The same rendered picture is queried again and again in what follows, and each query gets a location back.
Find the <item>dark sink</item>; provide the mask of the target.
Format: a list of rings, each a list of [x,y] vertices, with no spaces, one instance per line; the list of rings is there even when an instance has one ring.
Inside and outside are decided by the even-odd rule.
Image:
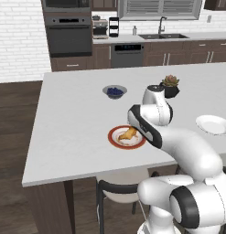
[[[182,34],[145,34],[145,35],[138,35],[143,39],[170,39],[170,38],[188,38]]]

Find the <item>microwave oven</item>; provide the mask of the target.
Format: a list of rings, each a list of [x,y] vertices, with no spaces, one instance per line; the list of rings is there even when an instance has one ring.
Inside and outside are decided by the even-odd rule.
[[[41,0],[45,12],[89,12],[90,0]]]

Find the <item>black wall oven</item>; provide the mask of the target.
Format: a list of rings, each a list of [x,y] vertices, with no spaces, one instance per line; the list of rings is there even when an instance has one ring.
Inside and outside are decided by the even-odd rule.
[[[52,58],[87,57],[92,54],[91,19],[88,16],[48,16],[45,20]]]

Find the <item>brown wall cupboard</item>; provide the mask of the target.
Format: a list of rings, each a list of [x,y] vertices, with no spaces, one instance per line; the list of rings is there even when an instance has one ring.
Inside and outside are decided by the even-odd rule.
[[[93,11],[116,11],[118,0],[91,0]]]
[[[226,11],[226,0],[206,0],[204,8],[211,11]]]

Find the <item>brown oven tower cabinet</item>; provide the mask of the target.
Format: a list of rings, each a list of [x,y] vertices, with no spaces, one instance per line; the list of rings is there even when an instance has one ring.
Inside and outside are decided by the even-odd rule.
[[[45,12],[43,10],[43,18],[46,30],[46,20],[48,16],[88,16],[91,19],[91,10],[89,12]],[[91,48],[92,48],[92,27],[91,27]],[[52,58],[49,54],[51,70],[52,71],[66,71],[66,70],[83,70],[92,69],[92,54],[87,57],[65,57],[65,58]]]

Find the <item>dark tap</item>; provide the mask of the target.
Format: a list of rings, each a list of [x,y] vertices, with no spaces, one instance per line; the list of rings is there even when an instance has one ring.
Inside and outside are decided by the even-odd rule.
[[[165,16],[161,16],[160,20],[159,20],[159,27],[158,27],[158,34],[160,35],[162,32],[165,32],[165,26],[162,26],[162,22],[164,20],[167,20],[167,17]]]

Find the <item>red rimmed plate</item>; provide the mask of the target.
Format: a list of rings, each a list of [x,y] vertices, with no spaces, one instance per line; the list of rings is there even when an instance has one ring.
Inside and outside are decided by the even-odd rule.
[[[145,144],[145,137],[139,132],[136,132],[131,139],[120,139],[120,136],[125,134],[129,128],[130,125],[119,125],[112,128],[108,133],[109,142],[113,146],[124,150],[132,150],[143,146]]]

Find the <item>brown base cupboards run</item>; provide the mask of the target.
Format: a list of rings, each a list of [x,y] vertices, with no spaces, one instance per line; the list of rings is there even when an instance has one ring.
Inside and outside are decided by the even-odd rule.
[[[145,43],[146,67],[219,62],[226,62],[226,39]]]

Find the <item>blue bowl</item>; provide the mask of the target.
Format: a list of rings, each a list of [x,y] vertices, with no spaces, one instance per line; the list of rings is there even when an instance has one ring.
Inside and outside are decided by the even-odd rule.
[[[109,85],[104,87],[102,92],[110,99],[117,100],[127,93],[127,88],[121,85]]]

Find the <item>chicken drumstick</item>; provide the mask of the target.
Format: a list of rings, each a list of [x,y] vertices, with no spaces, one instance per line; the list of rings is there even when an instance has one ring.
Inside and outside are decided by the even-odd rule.
[[[134,127],[130,127],[125,133],[121,134],[119,140],[131,140],[136,135],[137,130]]]

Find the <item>grey dishwasher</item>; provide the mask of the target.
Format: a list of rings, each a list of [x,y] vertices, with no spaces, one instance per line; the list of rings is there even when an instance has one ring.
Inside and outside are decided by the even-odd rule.
[[[113,69],[142,67],[143,58],[143,43],[112,44],[111,67]]]

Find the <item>white plate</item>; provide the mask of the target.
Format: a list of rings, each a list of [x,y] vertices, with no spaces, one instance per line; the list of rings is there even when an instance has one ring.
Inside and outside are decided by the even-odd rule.
[[[201,115],[196,119],[196,125],[205,133],[226,135],[226,119],[215,115]]]

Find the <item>brown narrow base cupboard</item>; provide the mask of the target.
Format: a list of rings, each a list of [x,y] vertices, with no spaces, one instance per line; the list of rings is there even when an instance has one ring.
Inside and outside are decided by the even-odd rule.
[[[107,44],[93,45],[93,64],[96,69],[111,67],[111,46]]]

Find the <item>coffee machine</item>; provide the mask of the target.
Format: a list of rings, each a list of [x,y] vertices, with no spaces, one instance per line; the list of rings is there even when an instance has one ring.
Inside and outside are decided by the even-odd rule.
[[[107,39],[108,21],[100,16],[92,17],[92,31],[94,39]]]

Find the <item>window with blinds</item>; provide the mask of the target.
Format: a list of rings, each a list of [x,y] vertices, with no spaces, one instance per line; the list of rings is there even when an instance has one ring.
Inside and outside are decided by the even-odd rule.
[[[118,0],[117,15],[122,21],[196,20],[202,0]]]

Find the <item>potted succulent plant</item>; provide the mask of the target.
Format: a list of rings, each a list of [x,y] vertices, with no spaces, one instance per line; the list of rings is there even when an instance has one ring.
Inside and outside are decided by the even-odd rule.
[[[179,80],[173,75],[168,75],[161,81],[160,86],[165,87],[165,97],[167,99],[174,98],[178,95],[178,83]]]

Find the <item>brown kitchen island base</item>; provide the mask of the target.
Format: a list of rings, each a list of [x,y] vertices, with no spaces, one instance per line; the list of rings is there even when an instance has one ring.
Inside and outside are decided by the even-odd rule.
[[[24,188],[38,234],[76,234],[71,180]]]

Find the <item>white chair with black frame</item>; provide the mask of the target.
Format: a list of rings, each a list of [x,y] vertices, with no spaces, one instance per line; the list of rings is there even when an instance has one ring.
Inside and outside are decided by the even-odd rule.
[[[96,217],[99,223],[100,234],[104,234],[103,201],[109,198],[120,204],[132,204],[132,214],[135,214],[136,204],[139,202],[137,195],[138,183],[148,177],[159,176],[157,171],[149,175],[145,169],[131,169],[119,174],[96,176]]]

